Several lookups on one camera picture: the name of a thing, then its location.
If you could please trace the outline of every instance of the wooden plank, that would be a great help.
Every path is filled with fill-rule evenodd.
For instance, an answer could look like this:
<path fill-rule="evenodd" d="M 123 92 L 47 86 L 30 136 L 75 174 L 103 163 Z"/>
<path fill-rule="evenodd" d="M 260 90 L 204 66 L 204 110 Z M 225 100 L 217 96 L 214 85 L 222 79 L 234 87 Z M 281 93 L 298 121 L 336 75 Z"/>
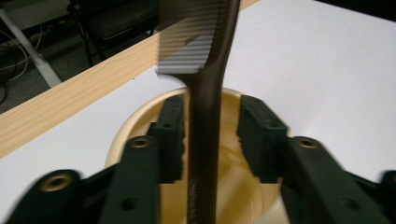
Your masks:
<path fill-rule="evenodd" d="M 243 0 L 240 8 L 256 2 L 258 0 Z M 158 38 L 158 34 L 153 35 L 0 115 L 0 158 L 153 66 Z"/>

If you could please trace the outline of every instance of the comb teeth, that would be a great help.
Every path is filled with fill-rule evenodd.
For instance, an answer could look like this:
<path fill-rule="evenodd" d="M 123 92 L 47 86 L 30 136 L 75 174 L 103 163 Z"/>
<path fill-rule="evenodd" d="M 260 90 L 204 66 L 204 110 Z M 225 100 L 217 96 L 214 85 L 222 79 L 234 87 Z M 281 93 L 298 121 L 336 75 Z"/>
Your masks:
<path fill-rule="evenodd" d="M 163 0 L 158 74 L 196 74 L 212 48 L 221 0 Z"/>

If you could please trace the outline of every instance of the black comb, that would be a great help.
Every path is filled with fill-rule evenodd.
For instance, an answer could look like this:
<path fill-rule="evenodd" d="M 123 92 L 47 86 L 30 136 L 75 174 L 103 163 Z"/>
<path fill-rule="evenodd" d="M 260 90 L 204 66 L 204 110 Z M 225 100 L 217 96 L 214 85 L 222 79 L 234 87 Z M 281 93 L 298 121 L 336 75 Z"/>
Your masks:
<path fill-rule="evenodd" d="M 215 224 L 221 89 L 239 0 L 162 0 L 157 73 L 190 92 L 189 224 Z"/>

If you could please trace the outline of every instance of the white table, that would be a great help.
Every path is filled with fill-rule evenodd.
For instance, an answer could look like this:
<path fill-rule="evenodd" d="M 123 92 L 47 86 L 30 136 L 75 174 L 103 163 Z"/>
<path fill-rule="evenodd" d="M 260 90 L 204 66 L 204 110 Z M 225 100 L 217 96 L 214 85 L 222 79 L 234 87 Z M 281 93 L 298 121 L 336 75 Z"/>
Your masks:
<path fill-rule="evenodd" d="M 396 23 L 314 1 L 261 0 L 239 18 L 224 86 L 264 100 L 348 171 L 396 169 Z M 0 219 L 56 169 L 99 172 L 121 124 L 181 83 L 150 68 L 0 160 Z"/>

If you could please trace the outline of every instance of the black chair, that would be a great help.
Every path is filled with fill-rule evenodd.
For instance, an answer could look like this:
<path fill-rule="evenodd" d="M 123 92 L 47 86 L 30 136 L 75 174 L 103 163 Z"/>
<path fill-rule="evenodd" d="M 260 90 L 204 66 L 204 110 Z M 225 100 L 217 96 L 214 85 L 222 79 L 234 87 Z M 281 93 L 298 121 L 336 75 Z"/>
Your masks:
<path fill-rule="evenodd" d="M 67 10 L 79 25 L 80 34 L 93 66 L 91 40 L 101 60 L 104 50 L 150 31 L 159 23 L 159 0 L 70 0 Z"/>

